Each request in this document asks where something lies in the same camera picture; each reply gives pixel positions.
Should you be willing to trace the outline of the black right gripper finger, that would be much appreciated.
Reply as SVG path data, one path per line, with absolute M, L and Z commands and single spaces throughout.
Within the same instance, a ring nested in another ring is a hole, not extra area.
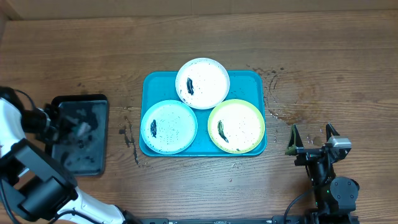
M 326 140 L 329 140 L 332 136 L 340 135 L 331 123 L 328 123 L 325 129 L 326 129 Z
M 288 156 L 297 156 L 299 153 L 303 151 L 303 142 L 299 135 L 299 131 L 297 129 L 297 125 L 293 124 L 291 127 L 291 135 L 290 141 L 285 150 L 285 155 Z

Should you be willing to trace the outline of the dark green sponge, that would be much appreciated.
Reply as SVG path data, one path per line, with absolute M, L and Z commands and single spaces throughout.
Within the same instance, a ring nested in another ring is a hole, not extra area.
M 75 136 L 80 137 L 90 132 L 91 126 L 86 122 L 78 123 L 76 126 L 72 128 L 72 131 Z

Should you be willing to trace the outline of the white plate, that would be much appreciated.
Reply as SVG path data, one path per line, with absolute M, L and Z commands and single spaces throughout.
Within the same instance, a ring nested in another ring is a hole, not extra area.
M 188 106 L 207 110 L 220 104 L 228 95 L 229 74 L 216 60 L 195 58 L 177 72 L 175 89 L 178 97 Z

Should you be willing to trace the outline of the light blue plate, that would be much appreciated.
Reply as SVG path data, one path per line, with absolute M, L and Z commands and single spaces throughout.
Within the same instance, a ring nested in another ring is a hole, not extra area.
M 151 106 L 141 121 L 141 137 L 152 151 L 172 155 L 186 150 L 194 141 L 198 121 L 193 110 L 177 100 Z

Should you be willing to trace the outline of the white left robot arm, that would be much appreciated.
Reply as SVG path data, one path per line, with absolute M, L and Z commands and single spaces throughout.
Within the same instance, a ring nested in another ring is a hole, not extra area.
M 53 105 L 28 110 L 19 94 L 1 87 L 1 203 L 11 221 L 140 223 L 127 210 L 84 193 L 70 171 L 26 138 L 31 133 L 40 142 L 56 143 L 66 134 L 85 133 L 88 125 Z

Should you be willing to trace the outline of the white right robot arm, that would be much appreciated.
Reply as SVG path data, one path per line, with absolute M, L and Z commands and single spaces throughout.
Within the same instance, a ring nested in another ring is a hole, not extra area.
M 285 151 L 295 156 L 294 164 L 304 166 L 312 188 L 298 196 L 292 203 L 314 193 L 316 207 L 305 212 L 304 223 L 355 223 L 358 219 L 350 215 L 356 210 L 359 194 L 357 181 L 338 177 L 333 164 L 346 158 L 352 148 L 351 141 L 341 136 L 328 123 L 325 127 L 326 143 L 319 148 L 306 149 L 296 125 L 291 127 L 290 141 Z

